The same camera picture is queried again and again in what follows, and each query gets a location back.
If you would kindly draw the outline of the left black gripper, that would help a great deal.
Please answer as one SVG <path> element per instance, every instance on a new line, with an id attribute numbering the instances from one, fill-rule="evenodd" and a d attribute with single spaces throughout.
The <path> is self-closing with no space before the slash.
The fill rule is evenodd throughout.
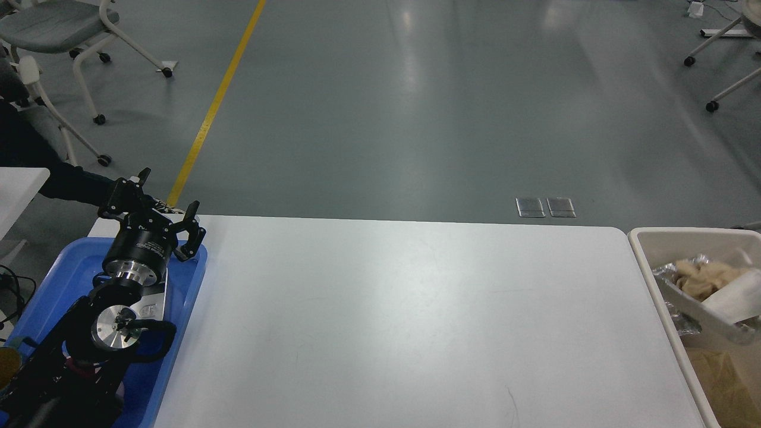
<path id="1" fill-rule="evenodd" d="M 119 223 L 116 238 L 102 263 L 104 273 L 140 285 L 165 281 L 171 254 L 180 262 L 190 260 L 197 255 L 206 236 L 206 228 L 196 219 L 198 200 L 190 203 L 182 220 L 169 224 L 164 216 L 166 204 L 144 192 L 151 172 L 152 169 L 144 168 L 136 180 L 116 179 L 98 209 L 98 217 Z M 177 236 L 183 231 L 188 237 L 180 246 Z"/>

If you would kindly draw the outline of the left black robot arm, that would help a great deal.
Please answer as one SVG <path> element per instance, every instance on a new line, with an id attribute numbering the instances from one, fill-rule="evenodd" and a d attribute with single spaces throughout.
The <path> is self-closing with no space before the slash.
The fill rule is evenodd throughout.
<path id="1" fill-rule="evenodd" d="M 2 347 L 3 427 L 150 427 L 204 275 L 199 202 L 154 209 L 150 169 L 112 184 L 98 214 L 112 240 L 82 238 L 55 261 Z"/>

